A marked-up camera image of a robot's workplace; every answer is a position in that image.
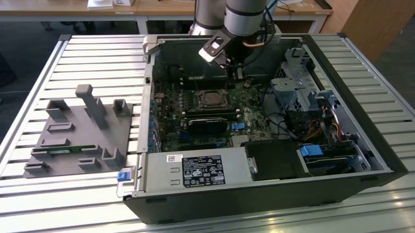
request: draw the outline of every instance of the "blue latch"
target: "blue latch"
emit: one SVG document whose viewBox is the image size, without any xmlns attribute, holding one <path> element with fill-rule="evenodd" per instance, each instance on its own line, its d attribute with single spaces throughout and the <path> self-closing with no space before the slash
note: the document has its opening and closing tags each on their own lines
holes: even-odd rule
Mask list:
<svg viewBox="0 0 415 233">
<path fill-rule="evenodd" d="M 305 145 L 300 148 L 302 156 L 321 156 L 322 151 L 318 145 Z"/>
<path fill-rule="evenodd" d="M 120 171 L 120 172 L 117 173 L 116 180 L 117 180 L 118 182 L 121 182 L 121 181 L 129 181 L 129 180 L 130 180 L 130 172 L 129 172 L 129 171 Z"/>
<path fill-rule="evenodd" d="M 241 130 L 245 127 L 245 123 L 230 124 L 232 130 Z"/>
</svg>

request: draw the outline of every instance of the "warning label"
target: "warning label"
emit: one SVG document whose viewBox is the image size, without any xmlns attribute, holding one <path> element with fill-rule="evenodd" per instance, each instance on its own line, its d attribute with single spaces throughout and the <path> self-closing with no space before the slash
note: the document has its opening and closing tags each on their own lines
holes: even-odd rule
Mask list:
<svg viewBox="0 0 415 233">
<path fill-rule="evenodd" d="M 225 184 L 220 155 L 181 159 L 185 188 Z"/>
</svg>

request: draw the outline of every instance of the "aluminum table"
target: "aluminum table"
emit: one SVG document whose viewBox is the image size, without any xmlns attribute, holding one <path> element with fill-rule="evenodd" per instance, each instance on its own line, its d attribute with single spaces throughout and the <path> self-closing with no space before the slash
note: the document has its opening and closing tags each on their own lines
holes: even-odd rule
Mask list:
<svg viewBox="0 0 415 233">
<path fill-rule="evenodd" d="M 142 35 L 74 35 L 57 42 L 0 145 L 0 232 L 413 232 L 415 112 L 346 38 L 313 35 L 362 109 L 409 174 L 364 190 L 341 203 L 176 224 L 145 225 L 116 195 L 116 172 L 24 179 L 24 165 L 40 136 L 48 100 L 82 105 L 74 88 L 86 83 L 102 103 L 134 105 L 126 166 L 136 163 Z M 324 75 L 316 72 L 326 89 Z"/>
</svg>

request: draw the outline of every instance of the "green circuit board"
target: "green circuit board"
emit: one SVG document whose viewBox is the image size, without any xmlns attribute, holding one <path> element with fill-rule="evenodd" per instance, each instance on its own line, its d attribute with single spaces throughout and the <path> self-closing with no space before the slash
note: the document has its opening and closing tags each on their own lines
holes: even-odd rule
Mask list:
<svg viewBox="0 0 415 233">
<path fill-rule="evenodd" d="M 225 97 L 217 100 L 217 105 L 206 105 L 200 101 L 209 93 L 220 93 Z M 165 88 L 158 98 L 161 150 L 164 152 L 180 150 L 201 150 L 210 148 L 238 147 L 233 145 L 232 137 L 245 135 L 246 141 L 268 140 L 272 138 L 269 125 L 262 116 L 260 106 L 261 90 L 257 85 L 249 88 L 242 83 L 234 84 L 232 89 L 181 90 L 177 85 Z M 188 113 L 204 109 L 234 109 L 237 118 L 226 121 L 225 131 L 216 136 L 188 137 L 185 123 Z M 232 124 L 242 123 L 242 129 L 232 129 Z"/>
</svg>

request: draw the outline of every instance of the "open computer tower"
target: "open computer tower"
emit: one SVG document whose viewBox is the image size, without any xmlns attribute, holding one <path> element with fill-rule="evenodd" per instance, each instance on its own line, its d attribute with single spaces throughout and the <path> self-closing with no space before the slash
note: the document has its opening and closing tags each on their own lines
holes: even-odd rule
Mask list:
<svg viewBox="0 0 415 233">
<path fill-rule="evenodd" d="M 232 78 L 197 55 L 206 38 L 153 38 L 122 199 L 144 223 L 336 203 L 406 173 L 309 35 Z"/>
</svg>

